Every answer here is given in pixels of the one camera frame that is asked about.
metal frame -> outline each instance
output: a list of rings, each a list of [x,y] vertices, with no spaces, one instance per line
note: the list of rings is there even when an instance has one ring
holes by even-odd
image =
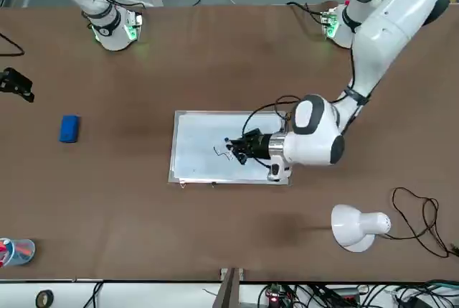
[[[172,148],[171,148],[171,160],[169,162],[169,182],[172,183],[179,183],[181,185],[188,184],[188,183],[201,183],[201,184],[212,184],[209,180],[180,180],[174,176],[174,168],[175,168],[175,156],[176,156],[176,146],[177,146],[177,136],[178,136],[178,128],[179,128],[179,117],[183,116],[188,113],[208,113],[208,114],[235,114],[235,115],[247,115],[252,113],[251,111],[175,111],[174,114],[174,132],[172,135]],[[273,111],[261,111],[257,113],[258,115],[273,115]],[[285,127],[285,121],[281,119],[280,122],[281,127]],[[214,182],[217,184],[254,184],[254,185],[289,185],[290,180],[284,179],[279,182],[271,182],[271,181],[259,181],[259,180],[225,180],[221,179],[218,182]]]

green indicator light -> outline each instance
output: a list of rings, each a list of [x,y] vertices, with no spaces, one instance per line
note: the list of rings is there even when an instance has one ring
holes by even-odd
[[[129,39],[130,40],[135,40],[137,39],[137,29],[130,26],[130,27],[127,27],[127,32],[128,32],[128,36],[129,36]]]

brown table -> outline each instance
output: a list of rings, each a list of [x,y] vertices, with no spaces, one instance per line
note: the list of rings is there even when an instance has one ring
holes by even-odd
[[[403,185],[440,201],[439,231],[459,242],[459,7],[399,56],[336,166],[295,167],[291,187],[184,190],[167,182],[175,110],[253,110],[288,93],[333,99],[349,81],[349,53],[286,6],[150,9],[141,42],[119,53],[95,44],[78,9],[2,9],[0,19],[27,52],[0,67],[31,78],[36,95],[0,96],[1,234],[38,245],[33,262],[1,278],[199,280],[229,266],[249,280],[458,277],[458,259],[416,241],[379,239],[354,254],[328,227],[346,203],[386,212],[392,233],[409,235],[389,202]],[[76,144],[58,142],[68,113],[82,117]],[[420,202],[399,203],[421,228]]]

black clamp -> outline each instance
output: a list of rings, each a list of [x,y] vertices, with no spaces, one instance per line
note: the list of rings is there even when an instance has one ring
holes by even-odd
[[[351,28],[351,31],[353,33],[356,32],[357,27],[361,26],[360,22],[354,21],[351,17],[349,17],[349,15],[347,14],[347,6],[343,10],[343,21],[346,24],[346,26]]]
[[[370,101],[371,97],[371,94],[365,97],[360,93],[357,93],[354,89],[352,89],[349,86],[347,86],[346,89],[344,89],[344,93],[352,100],[355,100],[358,106],[365,106],[368,103],[368,101]]]
[[[0,92],[17,94],[28,102],[34,102],[35,99],[35,95],[32,93],[32,84],[29,78],[18,73],[12,67],[7,67],[0,73]]]

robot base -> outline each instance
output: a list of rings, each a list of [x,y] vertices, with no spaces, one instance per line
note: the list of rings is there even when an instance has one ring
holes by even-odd
[[[117,7],[117,10],[120,12],[121,22],[111,36],[104,37],[92,27],[95,39],[109,51],[124,50],[130,43],[139,40],[141,35],[142,15],[121,7]]]

